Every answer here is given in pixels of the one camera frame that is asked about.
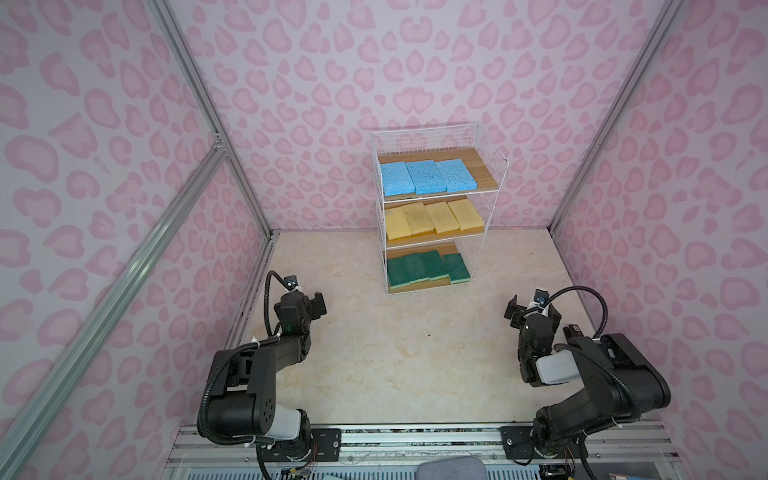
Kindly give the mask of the green sponge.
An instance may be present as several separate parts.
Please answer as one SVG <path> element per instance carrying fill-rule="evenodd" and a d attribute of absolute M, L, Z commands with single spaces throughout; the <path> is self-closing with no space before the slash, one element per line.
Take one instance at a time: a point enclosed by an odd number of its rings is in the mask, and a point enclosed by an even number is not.
<path fill-rule="evenodd" d="M 444 255 L 442 260 L 452 284 L 467 283 L 471 280 L 471 274 L 461 254 Z"/>
<path fill-rule="evenodd" d="M 429 281 L 437 281 L 449 277 L 448 268 L 437 250 L 421 252 L 419 258 L 422 261 Z"/>

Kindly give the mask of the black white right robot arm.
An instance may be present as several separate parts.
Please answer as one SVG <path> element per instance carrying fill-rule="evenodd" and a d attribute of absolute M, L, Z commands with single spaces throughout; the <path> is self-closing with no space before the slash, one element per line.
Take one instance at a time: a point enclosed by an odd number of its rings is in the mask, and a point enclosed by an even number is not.
<path fill-rule="evenodd" d="M 582 384 L 565 400 L 540 408 L 528 431 L 502 428 L 505 455 L 519 465 L 573 450 L 585 459 L 590 435 L 636 422 L 671 403 L 668 382 L 652 363 L 625 335 L 606 333 L 609 310 L 603 296 L 591 287 L 582 290 L 601 307 L 592 335 L 576 324 L 563 324 L 554 305 L 563 290 L 538 289 L 528 304 L 511 299 L 506 306 L 504 316 L 518 332 L 522 381 L 531 387 Z"/>

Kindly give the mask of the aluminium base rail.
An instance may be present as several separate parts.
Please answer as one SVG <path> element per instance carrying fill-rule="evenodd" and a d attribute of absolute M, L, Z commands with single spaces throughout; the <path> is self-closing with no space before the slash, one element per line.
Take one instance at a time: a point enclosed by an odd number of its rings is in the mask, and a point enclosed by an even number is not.
<path fill-rule="evenodd" d="M 542 457 L 524 423 L 340 424 L 315 432 L 316 456 L 296 464 L 262 459 L 273 479 L 414 479 L 423 464 L 473 457 L 489 479 L 685 479 L 682 458 L 664 427 L 640 421 L 589 436 L 579 450 Z"/>

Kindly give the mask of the blue sponge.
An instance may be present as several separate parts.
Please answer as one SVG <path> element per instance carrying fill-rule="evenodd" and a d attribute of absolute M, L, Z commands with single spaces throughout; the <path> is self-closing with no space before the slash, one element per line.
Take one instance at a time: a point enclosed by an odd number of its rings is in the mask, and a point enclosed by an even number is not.
<path fill-rule="evenodd" d="M 381 164 L 380 172 L 385 197 L 395 197 L 415 193 L 415 185 L 405 162 Z"/>
<path fill-rule="evenodd" d="M 446 181 L 435 161 L 407 162 L 406 167 L 416 195 L 430 195 L 447 191 Z"/>
<path fill-rule="evenodd" d="M 477 188 L 475 178 L 461 159 L 438 161 L 436 165 L 447 193 L 466 192 Z"/>

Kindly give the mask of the green scouring pad front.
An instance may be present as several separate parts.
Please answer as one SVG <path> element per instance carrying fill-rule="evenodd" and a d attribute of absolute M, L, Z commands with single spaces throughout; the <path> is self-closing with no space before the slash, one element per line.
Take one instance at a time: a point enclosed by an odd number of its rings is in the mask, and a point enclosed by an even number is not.
<path fill-rule="evenodd" d="M 407 280 L 416 284 L 430 280 L 429 270 L 420 253 L 412 253 L 403 257 L 403 265 Z"/>

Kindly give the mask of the grey chair back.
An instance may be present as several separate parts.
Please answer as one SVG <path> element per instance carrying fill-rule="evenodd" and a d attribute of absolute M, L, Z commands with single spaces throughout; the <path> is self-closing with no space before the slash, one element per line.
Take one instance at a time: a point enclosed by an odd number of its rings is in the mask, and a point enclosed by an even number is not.
<path fill-rule="evenodd" d="M 484 463 L 473 456 L 446 458 L 418 466 L 415 480 L 486 480 Z"/>

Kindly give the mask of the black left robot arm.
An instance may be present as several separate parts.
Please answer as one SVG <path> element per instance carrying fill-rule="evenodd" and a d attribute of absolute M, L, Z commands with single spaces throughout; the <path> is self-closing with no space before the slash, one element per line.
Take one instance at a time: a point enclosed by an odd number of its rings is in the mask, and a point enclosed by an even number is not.
<path fill-rule="evenodd" d="M 308 357 L 311 324 L 327 314 L 320 292 L 299 290 L 274 305 L 280 331 L 264 340 L 218 351 L 197 414 L 198 434 L 217 445 L 255 445 L 290 460 L 302 461 L 313 450 L 311 424 L 301 409 L 276 399 L 277 373 Z"/>

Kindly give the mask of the small yellow sponge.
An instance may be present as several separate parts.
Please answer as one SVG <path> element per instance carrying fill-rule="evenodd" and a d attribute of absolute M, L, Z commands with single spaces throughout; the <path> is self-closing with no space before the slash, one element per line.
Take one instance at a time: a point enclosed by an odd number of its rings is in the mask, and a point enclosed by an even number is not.
<path fill-rule="evenodd" d="M 395 241 L 413 235 L 407 217 L 401 207 L 385 211 L 386 236 L 388 241 Z"/>

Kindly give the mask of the green scouring pad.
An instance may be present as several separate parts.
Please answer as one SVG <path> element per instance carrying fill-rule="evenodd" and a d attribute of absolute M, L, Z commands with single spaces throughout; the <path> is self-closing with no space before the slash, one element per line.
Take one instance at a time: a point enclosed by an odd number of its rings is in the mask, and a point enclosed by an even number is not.
<path fill-rule="evenodd" d="M 412 253 L 403 257 L 403 265 L 407 280 L 416 284 L 430 280 L 429 270 L 420 253 Z"/>
<path fill-rule="evenodd" d="M 411 283 L 404 257 L 391 258 L 387 261 L 387 279 L 391 289 L 402 288 Z"/>

